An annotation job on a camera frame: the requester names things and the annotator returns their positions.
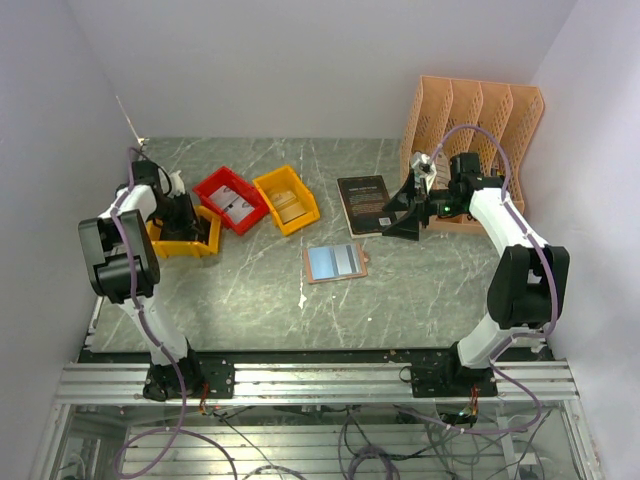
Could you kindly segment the red bin with cards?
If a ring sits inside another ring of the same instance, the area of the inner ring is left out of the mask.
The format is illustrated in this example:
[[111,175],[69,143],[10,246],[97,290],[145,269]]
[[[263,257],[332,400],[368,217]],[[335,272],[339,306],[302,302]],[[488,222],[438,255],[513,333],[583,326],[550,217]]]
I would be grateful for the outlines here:
[[225,228],[238,236],[243,236],[269,213],[257,189],[225,166],[198,183],[193,192],[203,206],[220,216]]

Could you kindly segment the white silver VIP card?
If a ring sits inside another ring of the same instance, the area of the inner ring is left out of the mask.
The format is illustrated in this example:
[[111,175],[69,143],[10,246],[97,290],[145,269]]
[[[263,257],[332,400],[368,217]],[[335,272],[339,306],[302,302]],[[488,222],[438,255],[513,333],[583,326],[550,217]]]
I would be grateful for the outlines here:
[[358,275],[362,272],[359,251],[355,244],[335,246],[333,254],[339,276]]

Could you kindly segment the pink leather card holder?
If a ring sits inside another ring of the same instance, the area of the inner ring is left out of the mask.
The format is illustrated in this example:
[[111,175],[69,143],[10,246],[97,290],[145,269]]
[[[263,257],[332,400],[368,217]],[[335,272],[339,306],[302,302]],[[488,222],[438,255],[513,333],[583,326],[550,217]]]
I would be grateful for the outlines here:
[[303,251],[303,259],[309,284],[368,275],[364,251],[358,243],[308,248]]

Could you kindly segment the yellow bin with cards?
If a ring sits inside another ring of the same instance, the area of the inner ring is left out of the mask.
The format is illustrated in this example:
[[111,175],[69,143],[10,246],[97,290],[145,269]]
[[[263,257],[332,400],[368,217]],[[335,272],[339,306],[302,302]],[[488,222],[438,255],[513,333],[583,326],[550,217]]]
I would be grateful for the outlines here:
[[284,236],[317,222],[320,212],[314,195],[290,165],[253,179],[273,223]]

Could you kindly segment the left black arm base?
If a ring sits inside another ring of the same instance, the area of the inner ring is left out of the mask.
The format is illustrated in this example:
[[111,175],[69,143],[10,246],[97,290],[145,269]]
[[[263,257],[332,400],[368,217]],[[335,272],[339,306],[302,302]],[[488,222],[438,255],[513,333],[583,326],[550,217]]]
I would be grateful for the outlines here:
[[171,365],[151,364],[145,379],[142,395],[145,399],[164,402],[182,397],[181,384],[188,398],[231,399],[234,394],[235,368],[224,357],[202,353],[193,349],[185,358],[177,361],[183,381]]

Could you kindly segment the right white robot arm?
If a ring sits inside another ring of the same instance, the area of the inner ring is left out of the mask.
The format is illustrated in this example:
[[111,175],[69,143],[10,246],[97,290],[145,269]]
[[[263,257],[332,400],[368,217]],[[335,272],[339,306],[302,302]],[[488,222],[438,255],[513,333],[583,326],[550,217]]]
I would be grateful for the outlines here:
[[482,172],[478,154],[458,154],[449,167],[447,187],[437,189],[434,158],[413,155],[405,183],[384,207],[402,216],[384,235],[416,241],[431,218],[468,215],[482,225],[500,260],[479,324],[442,359],[410,367],[407,381],[417,398],[494,394],[495,361],[518,339],[544,339],[559,319],[570,264],[566,248],[549,244],[531,229],[504,177]]

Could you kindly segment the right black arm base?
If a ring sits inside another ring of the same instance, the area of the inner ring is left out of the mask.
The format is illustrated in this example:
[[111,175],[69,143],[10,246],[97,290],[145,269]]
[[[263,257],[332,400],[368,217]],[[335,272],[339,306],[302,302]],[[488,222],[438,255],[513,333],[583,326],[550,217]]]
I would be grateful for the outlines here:
[[414,398],[494,397],[497,387],[490,369],[468,369],[444,364],[402,367],[399,379],[410,386]]

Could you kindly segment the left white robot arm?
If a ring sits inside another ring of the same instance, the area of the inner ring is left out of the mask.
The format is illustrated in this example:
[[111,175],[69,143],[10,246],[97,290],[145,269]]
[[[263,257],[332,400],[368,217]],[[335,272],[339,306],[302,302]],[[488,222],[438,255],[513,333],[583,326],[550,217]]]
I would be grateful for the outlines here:
[[205,376],[188,339],[155,295],[161,273],[146,223],[156,221],[171,240],[201,240],[205,231],[178,174],[144,155],[129,164],[129,182],[111,205],[78,225],[95,293],[119,306],[141,333],[150,353],[143,395],[151,400],[192,397]]

